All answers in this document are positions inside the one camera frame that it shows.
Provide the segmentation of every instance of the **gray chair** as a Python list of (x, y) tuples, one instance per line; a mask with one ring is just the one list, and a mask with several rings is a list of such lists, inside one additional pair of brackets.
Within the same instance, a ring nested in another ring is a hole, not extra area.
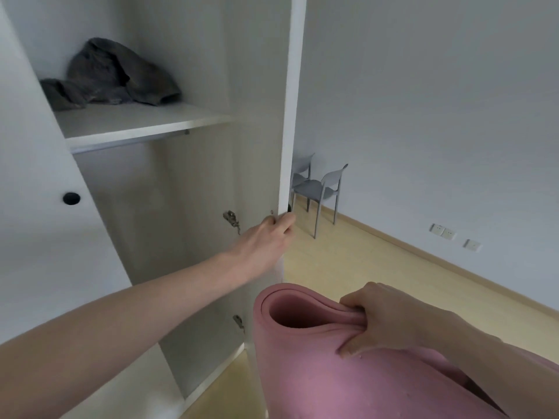
[[(290, 191), (293, 191), (294, 187), (297, 185), (302, 184), (305, 181), (311, 179), (311, 161), (314, 153), (310, 156), (305, 157), (293, 157), (293, 161), (291, 163), (291, 184), (290, 184)], [(304, 177), (301, 175), (305, 171), (309, 171), (308, 177)], [(291, 205), (295, 207), (295, 192), (293, 192), (293, 198), (291, 200)]]
[[(340, 170), (328, 172), (322, 178), (322, 181), (311, 179), (293, 188), (294, 194), (301, 194), (303, 197), (307, 197), (307, 211), (309, 211), (311, 200), (314, 200), (318, 203), (314, 234), (315, 239), (318, 231), (318, 219), (320, 218), (320, 208), (322, 207), (322, 201), (328, 200), (332, 196), (336, 196), (336, 207), (334, 209), (334, 225), (336, 224), (336, 216), (338, 216), (338, 200), (340, 198), (340, 188), (342, 186), (342, 173), (347, 167), (348, 165), (344, 166)], [(331, 186), (335, 184), (338, 184), (338, 188), (332, 189)]]

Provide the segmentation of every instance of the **metal hinge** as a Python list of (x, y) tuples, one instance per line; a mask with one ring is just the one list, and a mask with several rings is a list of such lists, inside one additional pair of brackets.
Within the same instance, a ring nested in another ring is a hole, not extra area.
[(223, 218), (228, 221), (231, 226), (237, 228), (237, 233), (241, 235), (241, 228), (239, 226), (239, 221), (237, 220), (235, 212), (229, 210), (223, 214)]
[(235, 321), (235, 323), (237, 324), (237, 326), (239, 328), (241, 328), (244, 332), (244, 325), (243, 325), (243, 320), (241, 319), (241, 316), (239, 315), (235, 315), (233, 316), (233, 320)]

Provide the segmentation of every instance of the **electrical outlet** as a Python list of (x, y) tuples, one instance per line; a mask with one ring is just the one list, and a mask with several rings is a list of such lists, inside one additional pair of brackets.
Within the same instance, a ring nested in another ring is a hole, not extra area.
[(481, 243), (474, 241), (473, 239), (467, 239), (466, 242), (464, 243), (464, 248), (467, 248), (468, 250), (474, 251), (476, 253), (479, 253), (481, 250)]
[(445, 228), (441, 234), (443, 238), (450, 239), (451, 241), (456, 238), (456, 232), (451, 229)]
[(440, 237), (441, 235), (443, 235), (444, 226), (434, 223), (431, 225), (431, 229), (429, 230), (429, 232), (433, 232), (435, 235), (438, 235)]

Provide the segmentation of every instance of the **wardrobe shelf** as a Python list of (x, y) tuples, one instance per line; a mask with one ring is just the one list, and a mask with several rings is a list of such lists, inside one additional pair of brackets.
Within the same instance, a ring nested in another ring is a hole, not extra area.
[(231, 122), (231, 116), (186, 103), (89, 104), (81, 110), (55, 112), (71, 153), (162, 139), (178, 131)]

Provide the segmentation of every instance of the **wooden floor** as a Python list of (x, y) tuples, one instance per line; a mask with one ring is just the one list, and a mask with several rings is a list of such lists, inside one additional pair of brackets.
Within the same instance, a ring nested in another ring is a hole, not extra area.
[[(295, 213), (297, 239), (285, 255), (285, 281), (304, 285), (336, 301), (368, 281), (384, 282), (452, 310), (506, 342), (559, 363), (559, 322), (555, 319), (347, 222), (339, 220), (334, 226), (327, 212), (321, 215), (318, 239), (314, 240), (311, 235), (316, 205), (308, 213), (296, 205)], [(262, 419), (256, 405), (249, 389), (247, 358), (239, 356), (183, 418)]]

